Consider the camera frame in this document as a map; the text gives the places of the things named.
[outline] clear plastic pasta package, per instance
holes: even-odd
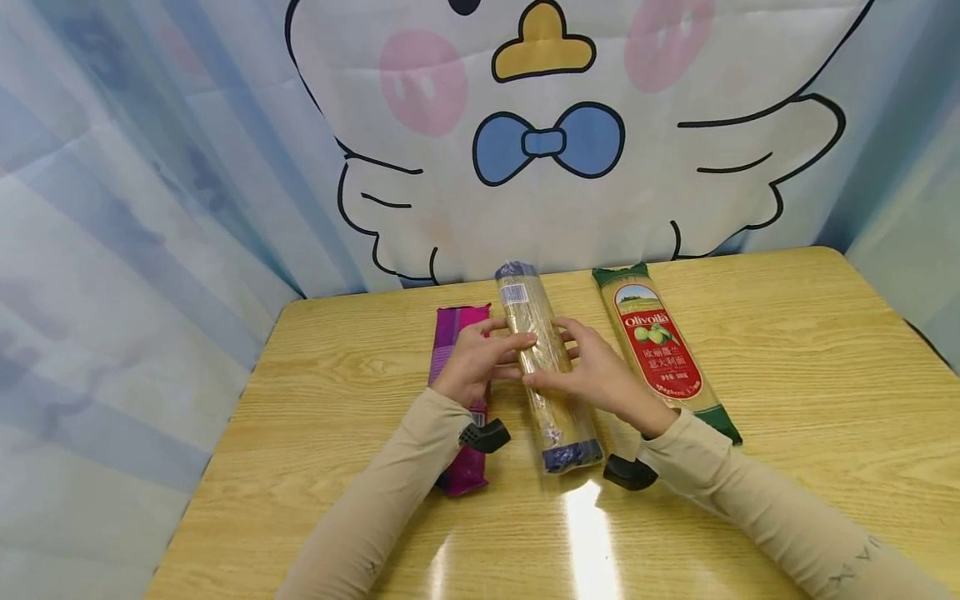
[[[537,334],[537,343],[519,354],[523,372],[570,372],[566,346],[553,325],[553,309],[537,269],[511,261],[497,270],[496,282],[510,330]],[[603,447],[588,406],[578,398],[556,392],[542,394],[527,389],[527,397],[547,473],[563,473],[603,460]]]

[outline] beige sleeve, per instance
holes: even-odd
[[[320,519],[277,600],[364,598],[411,515],[460,450],[467,409],[429,388]]]
[[[677,493],[728,519],[814,598],[952,598],[896,549],[732,448],[684,410],[637,458]]]

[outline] blue package end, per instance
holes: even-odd
[[[521,275],[536,277],[539,273],[537,273],[537,267],[531,264],[519,260],[510,260],[503,263],[503,266],[496,270],[495,277],[502,279],[503,277],[517,277]]]
[[[543,465],[548,473],[562,473],[568,469],[599,463],[603,448],[597,440],[562,445],[543,451]]]

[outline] wood grain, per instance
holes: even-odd
[[[651,266],[744,451],[960,591],[960,382],[836,252]],[[614,342],[589,273],[543,278],[557,314]],[[492,281],[305,300],[283,312],[148,598],[271,598],[314,524],[423,387],[435,309]],[[660,484],[540,474],[523,392],[495,387],[514,440],[490,487],[432,493],[376,598],[792,598],[731,526]],[[637,434],[597,415],[608,451]]]

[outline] fabric backdrop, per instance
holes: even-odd
[[[0,0],[0,595],[142,595],[297,298],[827,244],[960,363],[958,25]]]

